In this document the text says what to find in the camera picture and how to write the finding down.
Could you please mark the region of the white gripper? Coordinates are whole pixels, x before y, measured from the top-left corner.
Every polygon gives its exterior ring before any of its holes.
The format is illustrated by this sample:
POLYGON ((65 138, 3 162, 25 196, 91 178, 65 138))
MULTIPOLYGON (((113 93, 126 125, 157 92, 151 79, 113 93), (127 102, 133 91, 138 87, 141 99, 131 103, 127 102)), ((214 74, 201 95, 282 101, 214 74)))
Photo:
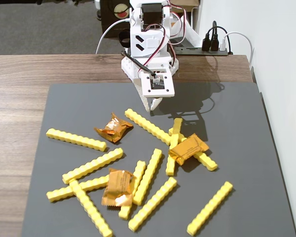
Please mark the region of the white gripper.
POLYGON ((134 84, 145 110, 155 110, 162 98, 149 100, 138 83, 173 83, 173 75, 179 68, 178 59, 166 50, 125 50, 121 68, 134 84))

